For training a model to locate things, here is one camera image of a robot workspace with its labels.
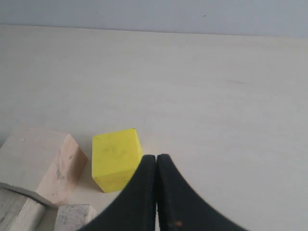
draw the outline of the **yellow foam block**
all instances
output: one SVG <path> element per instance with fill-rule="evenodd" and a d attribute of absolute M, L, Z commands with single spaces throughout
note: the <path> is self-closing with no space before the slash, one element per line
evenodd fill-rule
<path fill-rule="evenodd" d="M 123 189 L 142 158 L 134 128 L 94 136 L 92 150 L 92 178 L 105 193 Z"/>

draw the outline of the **unpainted wooden block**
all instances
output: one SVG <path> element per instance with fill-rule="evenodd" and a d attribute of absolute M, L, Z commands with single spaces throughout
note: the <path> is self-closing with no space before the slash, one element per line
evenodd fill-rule
<path fill-rule="evenodd" d="M 88 224 L 97 215 L 91 205 L 63 205 L 59 207 L 54 231 L 75 231 Z"/>
<path fill-rule="evenodd" d="M 134 128 L 93 137 L 92 178 L 105 192 L 123 189 L 142 158 Z"/>
<path fill-rule="evenodd" d="M 0 148 L 0 186 L 46 205 L 65 205 L 87 160 L 69 134 L 19 128 Z"/>
<path fill-rule="evenodd" d="M 45 210 L 40 203 L 0 187 L 0 231 L 33 231 Z"/>

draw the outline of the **light wood block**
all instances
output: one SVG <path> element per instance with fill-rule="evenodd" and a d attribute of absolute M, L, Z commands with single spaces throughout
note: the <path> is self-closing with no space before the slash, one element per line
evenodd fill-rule
<path fill-rule="evenodd" d="M 65 205 L 87 160 L 69 134 L 19 128 L 0 149 L 0 186 L 46 205 Z"/>
<path fill-rule="evenodd" d="M 63 205 L 59 207 L 54 231 L 75 231 L 97 215 L 91 205 Z"/>
<path fill-rule="evenodd" d="M 123 189 L 142 158 L 134 128 L 93 137 L 92 178 L 105 192 Z"/>
<path fill-rule="evenodd" d="M 45 209 L 26 196 L 0 187 L 0 231 L 33 231 Z"/>

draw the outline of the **white wall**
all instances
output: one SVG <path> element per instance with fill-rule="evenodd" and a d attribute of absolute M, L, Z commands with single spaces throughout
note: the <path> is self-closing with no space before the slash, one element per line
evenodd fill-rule
<path fill-rule="evenodd" d="M 308 38 L 307 10 L 307 0 L 0 0 L 0 23 Z"/>

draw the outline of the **block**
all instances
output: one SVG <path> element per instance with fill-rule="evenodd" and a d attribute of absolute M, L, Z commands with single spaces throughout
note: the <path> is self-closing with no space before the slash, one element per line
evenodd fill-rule
<path fill-rule="evenodd" d="M 92 178 L 105 192 L 123 189 L 142 158 L 134 128 L 93 137 Z"/>
<path fill-rule="evenodd" d="M 0 231 L 34 231 L 46 207 L 0 187 Z"/>
<path fill-rule="evenodd" d="M 54 231 L 75 231 L 97 215 L 91 205 L 63 205 L 59 207 Z"/>
<path fill-rule="evenodd" d="M 18 128 L 0 148 L 0 186 L 44 205 L 65 205 L 87 160 L 69 134 Z"/>

